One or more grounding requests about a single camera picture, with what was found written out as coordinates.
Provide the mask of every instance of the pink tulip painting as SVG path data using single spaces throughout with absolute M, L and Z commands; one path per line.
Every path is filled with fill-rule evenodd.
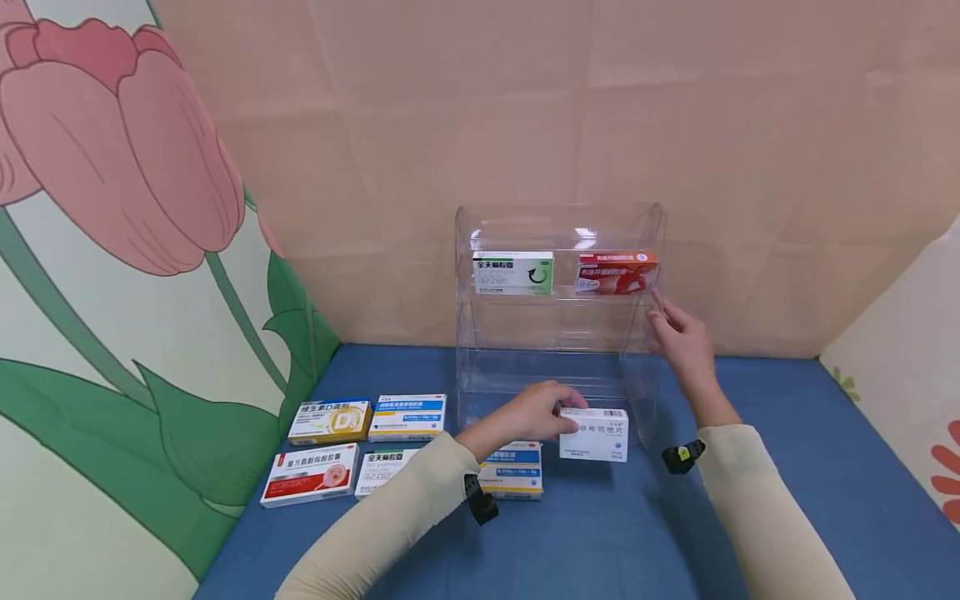
M 243 187 L 156 27 L 0 27 L 0 206 L 38 188 L 94 242 L 156 276 L 196 269 L 243 223 Z

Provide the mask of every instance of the orange flower painting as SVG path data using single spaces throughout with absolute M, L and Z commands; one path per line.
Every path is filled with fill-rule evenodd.
M 960 448 L 960 420 L 955 420 L 948 425 L 947 430 L 955 446 Z M 944 502 L 943 510 L 950 521 L 960 523 L 960 455 L 955 450 L 939 444 L 930 448 L 930 453 L 937 462 L 953 473 L 951 477 L 934 475 L 930 478 L 930 483 L 937 492 L 956 496 Z

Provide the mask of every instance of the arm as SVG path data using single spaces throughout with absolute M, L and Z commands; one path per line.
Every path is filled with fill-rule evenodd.
M 560 402 L 586 408 L 572 388 L 555 381 L 531 386 L 460 434 L 442 434 L 386 485 L 350 509 L 307 550 L 276 600 L 362 598 L 431 527 L 464 501 L 464 475 L 515 440 L 570 433 L 577 424 L 552 414 Z
M 780 479 L 756 430 L 743 424 L 717 383 L 706 327 L 669 300 L 650 314 L 680 379 L 700 439 L 704 486 L 757 600 L 853 598 L 827 547 Z

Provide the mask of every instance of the beige sleeve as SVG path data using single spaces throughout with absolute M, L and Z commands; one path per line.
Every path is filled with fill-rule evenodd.
M 441 434 L 307 550 L 276 600 L 362 598 L 423 534 L 464 501 L 464 475 L 479 471 L 469 450 Z
M 853 598 L 843 573 L 749 425 L 705 427 L 698 461 L 755 600 Z

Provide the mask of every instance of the right hand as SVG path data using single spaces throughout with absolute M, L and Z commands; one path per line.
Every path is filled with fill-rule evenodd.
M 689 396 L 716 386 L 713 344 L 707 326 L 660 292 L 654 292 L 654 299 L 661 310 L 650 311 L 647 319 L 654 328 L 660 352 L 677 374 L 684 392 Z

